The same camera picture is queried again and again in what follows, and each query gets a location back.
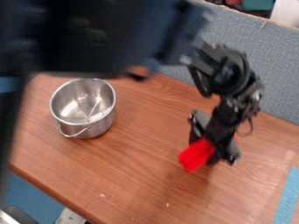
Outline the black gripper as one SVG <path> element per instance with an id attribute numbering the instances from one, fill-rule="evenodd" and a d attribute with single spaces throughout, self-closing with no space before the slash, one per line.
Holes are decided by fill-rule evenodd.
<path id="1" fill-rule="evenodd" d="M 191 111 L 188 123 L 191 125 L 189 144 L 203 138 L 208 146 L 218 148 L 209 157 L 208 165 L 224 161 L 235 165 L 242 157 L 238 141 L 234 138 L 239 125 L 250 120 L 260 110 L 259 101 L 248 100 L 244 105 L 234 104 L 230 98 L 220 97 L 219 105 L 211 116 L 197 109 Z"/>

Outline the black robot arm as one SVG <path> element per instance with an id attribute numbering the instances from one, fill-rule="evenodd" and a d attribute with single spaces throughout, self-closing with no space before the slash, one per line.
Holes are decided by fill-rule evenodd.
<path id="1" fill-rule="evenodd" d="M 264 83 L 247 55 L 199 37 L 208 9 L 197 0 L 0 0 L 0 204 L 5 196 L 27 80 L 45 72 L 116 78 L 131 67 L 181 64 L 204 97 L 219 96 L 205 129 L 208 162 L 235 164 L 232 137 L 260 110 Z"/>

